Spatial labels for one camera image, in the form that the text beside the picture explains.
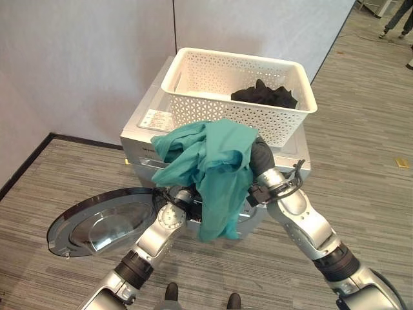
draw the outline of washer door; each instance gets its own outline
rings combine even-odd
[[[49,227],[49,251],[79,257],[127,251],[155,221],[152,189],[117,189],[88,198]]]

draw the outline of white plastic basket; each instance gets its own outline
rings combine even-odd
[[[284,86],[298,100],[296,109],[232,101],[231,93],[255,86]],[[228,118],[256,128],[273,147],[282,147],[317,104],[303,66],[256,56],[196,48],[177,53],[161,85],[170,94],[174,126]]]

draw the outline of teal shirt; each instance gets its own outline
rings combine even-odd
[[[193,183],[203,200],[199,239],[237,239],[237,219],[252,183],[251,145],[258,131],[227,119],[198,121],[166,136],[152,138],[165,170],[155,173],[157,186]]]

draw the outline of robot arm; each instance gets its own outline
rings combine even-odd
[[[268,145],[257,139],[251,166],[259,185],[250,190],[252,205],[267,203],[267,211],[283,225],[290,239],[313,261],[339,299],[340,310],[407,310],[396,289],[350,252],[326,219],[299,189],[299,161],[295,181],[274,168]]]
[[[176,199],[190,202],[189,191],[180,191]],[[78,310],[125,310],[132,304],[141,286],[168,253],[172,242],[186,226],[186,212],[168,202],[155,222],[142,234],[133,248],[94,288]]]

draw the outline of floor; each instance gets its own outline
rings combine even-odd
[[[359,259],[382,272],[413,307],[413,57],[398,31],[354,10],[317,75],[319,106],[305,121],[312,174],[303,189]],[[0,202],[0,309],[76,309],[119,261],[56,257],[46,232],[61,212],[139,180],[120,150],[55,139]],[[246,240],[200,243],[184,236],[130,309],[152,309],[167,283],[185,309],[336,309],[334,294],[280,225],[266,220]]]

